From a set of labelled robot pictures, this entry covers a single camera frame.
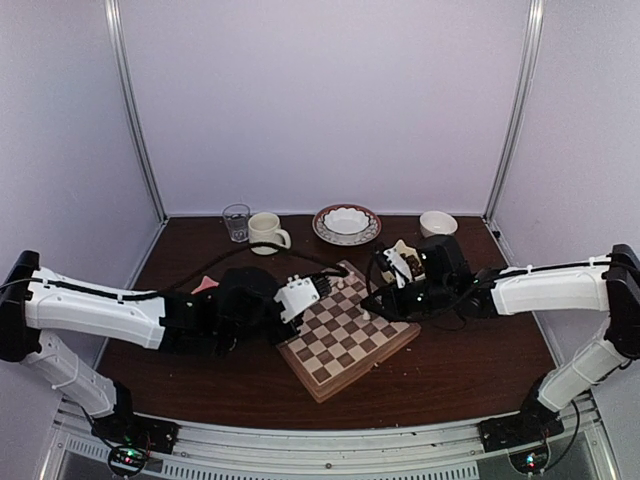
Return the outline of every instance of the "white bowl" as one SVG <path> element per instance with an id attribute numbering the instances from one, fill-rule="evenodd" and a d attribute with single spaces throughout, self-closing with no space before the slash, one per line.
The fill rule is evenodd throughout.
<path id="1" fill-rule="evenodd" d="M 369 226 L 369 218 L 355 208 L 338 208 L 325 215 L 324 224 L 332 232 L 353 235 Z"/>
<path id="2" fill-rule="evenodd" d="M 458 230 L 458 222 L 448 213 L 432 210 L 420 215 L 420 232 L 423 237 L 432 235 L 453 235 Z"/>

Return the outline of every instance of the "wooden chessboard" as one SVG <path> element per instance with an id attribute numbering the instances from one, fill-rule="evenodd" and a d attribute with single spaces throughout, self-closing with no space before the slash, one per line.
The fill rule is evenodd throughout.
<path id="1" fill-rule="evenodd" d="M 369 372 L 420 333 L 415 323 L 390 323 L 378 315 L 363 319 L 364 276 L 350 263 L 342 282 L 331 279 L 331 294 L 303 314 L 300 335 L 278 346 L 282 356 L 318 403 Z"/>

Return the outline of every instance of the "white mug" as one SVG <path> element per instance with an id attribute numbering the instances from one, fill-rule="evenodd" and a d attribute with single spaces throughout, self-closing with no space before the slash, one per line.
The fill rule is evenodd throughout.
<path id="1" fill-rule="evenodd" d="M 249 243 L 269 242 L 291 247 L 291 236 L 286 230 L 280 228 L 280 218 L 274 213 L 256 213 L 249 219 Z M 258 255 L 272 255 L 275 248 L 256 247 L 251 251 Z"/>

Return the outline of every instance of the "wooden table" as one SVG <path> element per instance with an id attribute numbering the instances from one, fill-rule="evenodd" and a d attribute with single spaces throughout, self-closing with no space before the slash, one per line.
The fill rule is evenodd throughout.
<path id="1" fill-rule="evenodd" d="M 416 217 L 382 217 L 379 239 L 415 244 Z M 504 260 L 479 218 L 458 219 L 457 238 L 473 270 Z M 317 238 L 310 216 L 282 218 L 295 248 L 364 271 L 371 245 L 334 247 Z M 161 288 L 237 246 L 219 218 L 172 219 L 137 288 Z M 255 265 L 280 281 L 317 271 L 304 260 L 244 252 L 212 271 Z M 199 282 L 187 285 L 194 288 Z M 457 325 L 454 316 L 437 320 Z M 554 367 L 530 314 L 473 320 L 459 332 L 424 325 L 410 345 L 323 404 L 317 404 L 277 350 L 264 339 L 239 345 L 226 358 L 172 356 L 112 340 L 100 372 L 128 386 L 142 413 L 193 422 L 283 429 L 352 429 L 424 425 L 517 410 L 541 375 Z"/>

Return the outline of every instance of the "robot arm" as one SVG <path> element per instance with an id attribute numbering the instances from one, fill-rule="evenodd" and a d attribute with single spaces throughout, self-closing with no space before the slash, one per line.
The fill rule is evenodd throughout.
<path id="1" fill-rule="evenodd" d="M 23 252 L 0 290 L 0 359 L 20 362 L 76 401 L 94 434 L 170 453 L 177 425 L 134 415 L 131 394 L 86 365 L 51 329 L 116 338 L 169 353 L 220 354 L 266 331 L 279 343 L 298 333 L 299 315 L 330 291 L 325 277 L 291 278 L 230 269 L 198 294 L 134 292 L 68 279 Z"/>
<path id="2" fill-rule="evenodd" d="M 434 236 L 416 249 L 423 280 L 386 285 L 362 306 L 390 321 L 455 310 L 496 318 L 519 312 L 588 309 L 609 319 L 574 357 L 532 387 L 516 415 L 480 424 L 485 451 L 537 442 L 562 433 L 558 412 L 576 396 L 640 358 L 640 261 L 630 247 L 616 245 L 606 256 L 570 265 L 481 271 L 472 274 L 453 237 Z M 384 252 L 389 270 L 405 260 Z"/>

